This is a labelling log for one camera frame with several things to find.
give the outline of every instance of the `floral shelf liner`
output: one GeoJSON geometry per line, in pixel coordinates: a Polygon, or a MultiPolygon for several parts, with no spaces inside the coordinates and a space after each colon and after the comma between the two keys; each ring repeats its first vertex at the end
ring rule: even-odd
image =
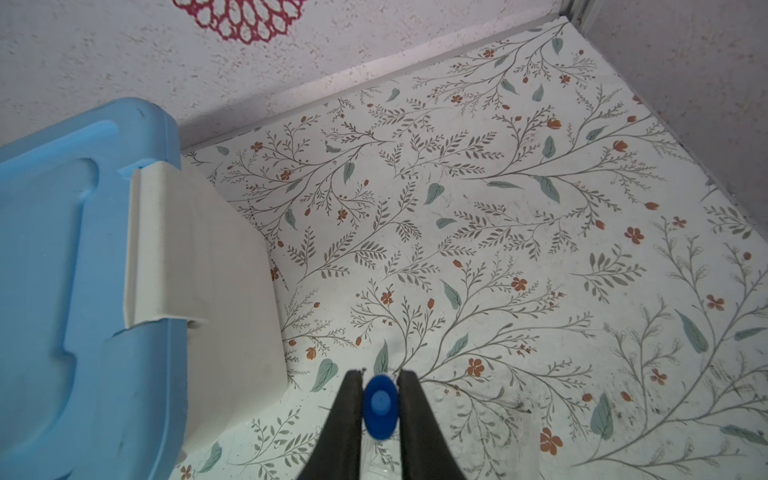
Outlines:
{"type": "Polygon", "coordinates": [[[348,369],[416,372],[467,478],[762,476],[766,243],[564,18],[186,161],[271,246],[290,386],[172,478],[297,477],[348,369]]]}

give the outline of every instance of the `blue lid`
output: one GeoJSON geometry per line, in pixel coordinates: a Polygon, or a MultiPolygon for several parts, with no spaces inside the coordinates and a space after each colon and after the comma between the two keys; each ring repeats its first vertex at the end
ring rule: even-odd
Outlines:
{"type": "Polygon", "coordinates": [[[125,330],[131,173],[178,126],[123,98],[0,148],[0,477],[158,478],[184,439],[187,326],[125,330]]]}
{"type": "Polygon", "coordinates": [[[377,375],[362,393],[362,417],[368,433],[376,440],[387,440],[395,431],[398,417],[397,388],[386,375],[377,375]]]}

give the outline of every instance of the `white wall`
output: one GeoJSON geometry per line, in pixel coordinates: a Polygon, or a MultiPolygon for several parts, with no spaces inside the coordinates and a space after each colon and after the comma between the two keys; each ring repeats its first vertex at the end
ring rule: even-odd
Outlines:
{"type": "Polygon", "coordinates": [[[768,230],[766,24],[766,0],[604,0],[587,38],[768,230]]]}
{"type": "Polygon", "coordinates": [[[165,108],[182,145],[196,144],[555,13],[560,3],[307,0],[288,35],[245,45],[202,29],[172,0],[2,0],[0,144],[127,95],[165,108]]]}

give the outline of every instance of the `red doily pattern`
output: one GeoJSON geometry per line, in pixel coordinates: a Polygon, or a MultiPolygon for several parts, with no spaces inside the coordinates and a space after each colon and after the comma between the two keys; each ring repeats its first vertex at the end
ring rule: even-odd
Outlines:
{"type": "Polygon", "coordinates": [[[269,41],[285,35],[301,17],[306,0],[174,0],[202,28],[218,32],[224,40],[269,41]]]}

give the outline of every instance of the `green leaf print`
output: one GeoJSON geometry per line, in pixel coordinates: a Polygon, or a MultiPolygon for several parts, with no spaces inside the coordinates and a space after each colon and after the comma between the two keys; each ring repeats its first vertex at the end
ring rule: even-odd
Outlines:
{"type": "Polygon", "coordinates": [[[433,201],[435,201],[435,198],[439,197],[441,193],[445,191],[445,187],[443,187],[441,184],[432,184],[429,185],[429,189],[427,190],[427,201],[424,202],[425,205],[429,205],[433,201]]]}
{"type": "Polygon", "coordinates": [[[547,137],[547,140],[544,141],[544,149],[541,151],[541,154],[544,155],[546,158],[552,158],[552,155],[554,155],[556,149],[554,148],[554,138],[550,135],[547,137]]]}
{"type": "Polygon", "coordinates": [[[560,37],[552,39],[552,49],[557,55],[560,55],[560,50],[563,48],[563,39],[560,37]]]}
{"type": "Polygon", "coordinates": [[[456,222],[456,220],[453,220],[452,218],[441,218],[435,222],[435,225],[437,225],[438,228],[445,228],[454,222],[456,222]]]}
{"type": "Polygon", "coordinates": [[[293,229],[295,230],[296,229],[296,217],[293,216],[293,210],[291,210],[290,208],[288,210],[286,210],[285,218],[286,218],[286,222],[288,222],[288,224],[291,227],[293,227],[293,229]]]}
{"type": "Polygon", "coordinates": [[[595,138],[599,137],[601,133],[603,133],[603,130],[605,130],[605,127],[595,128],[594,130],[590,130],[587,134],[587,140],[593,141],[595,138]]]}
{"type": "Polygon", "coordinates": [[[338,154],[341,151],[341,148],[331,147],[328,144],[328,140],[326,140],[326,152],[330,152],[332,154],[338,154]]]}
{"type": "Polygon", "coordinates": [[[541,191],[544,192],[544,195],[560,203],[560,192],[558,192],[558,189],[554,187],[552,180],[549,180],[549,177],[540,177],[539,175],[534,175],[533,178],[536,179],[539,185],[541,185],[541,191]]]}
{"type": "Polygon", "coordinates": [[[389,368],[389,349],[384,340],[384,346],[379,350],[379,355],[376,356],[376,361],[373,363],[373,375],[381,375],[386,373],[389,368]]]}
{"type": "Polygon", "coordinates": [[[605,394],[600,395],[598,407],[592,412],[592,421],[589,424],[592,432],[603,440],[610,439],[614,434],[614,419],[611,416],[611,404],[605,394]]]}
{"type": "Polygon", "coordinates": [[[509,80],[507,80],[506,78],[502,80],[502,88],[504,88],[506,91],[512,92],[515,95],[518,94],[518,92],[515,91],[515,86],[509,83],[509,80]]]}
{"type": "Polygon", "coordinates": [[[219,458],[221,458],[221,445],[219,445],[219,442],[216,442],[214,446],[210,447],[208,460],[205,461],[203,468],[198,470],[197,473],[205,473],[211,470],[216,465],[216,462],[219,461],[219,458]]]}
{"type": "Polygon", "coordinates": [[[515,184],[510,184],[509,182],[502,182],[499,180],[494,180],[492,182],[488,182],[487,185],[489,187],[497,187],[497,188],[520,188],[515,184]]]}
{"type": "Polygon", "coordinates": [[[469,334],[467,333],[462,338],[456,340],[456,343],[453,344],[453,347],[448,351],[448,355],[446,355],[446,359],[451,358],[452,356],[456,355],[457,353],[461,352],[464,347],[467,346],[467,342],[469,341],[469,334]]]}
{"type": "Polygon", "coordinates": [[[346,185],[346,181],[349,180],[349,178],[352,176],[352,174],[355,172],[355,164],[352,162],[349,162],[347,165],[344,165],[344,184],[346,185]]]}
{"type": "Polygon", "coordinates": [[[699,330],[699,327],[687,316],[680,313],[679,310],[675,310],[680,319],[683,320],[683,331],[685,336],[688,337],[690,344],[694,347],[697,353],[704,353],[710,348],[710,343],[707,342],[707,338],[699,330]]]}
{"type": "Polygon", "coordinates": [[[288,185],[288,189],[286,190],[286,192],[290,192],[294,188],[298,187],[300,183],[301,183],[301,179],[292,181],[290,185],[288,185]]]}
{"type": "Polygon", "coordinates": [[[397,88],[393,88],[392,89],[392,94],[386,100],[387,101],[395,100],[398,95],[400,95],[400,90],[398,90],[397,88]]]}
{"type": "Polygon", "coordinates": [[[753,328],[753,329],[741,330],[739,332],[736,332],[733,338],[737,342],[740,342],[741,340],[750,338],[752,335],[757,335],[758,333],[762,332],[765,329],[766,329],[765,326],[758,326],[757,328],[753,328]]]}
{"type": "Polygon", "coordinates": [[[720,427],[720,431],[726,435],[732,435],[734,437],[740,437],[752,443],[759,443],[760,445],[768,445],[768,441],[759,433],[751,432],[747,429],[742,429],[735,425],[726,425],[720,427]]]}
{"type": "Polygon", "coordinates": [[[448,285],[445,281],[440,280],[445,286],[445,296],[448,297],[448,300],[451,302],[451,306],[454,310],[458,310],[458,306],[462,304],[462,298],[458,295],[458,292],[453,289],[452,286],[448,285]]]}
{"type": "Polygon", "coordinates": [[[331,380],[339,372],[339,366],[336,365],[331,359],[324,359],[320,362],[320,367],[317,369],[317,379],[315,380],[315,386],[310,390],[311,392],[319,392],[329,380],[331,380]]]}
{"type": "Polygon", "coordinates": [[[533,92],[533,101],[541,101],[544,98],[544,84],[538,86],[535,92],[533,92]]]}

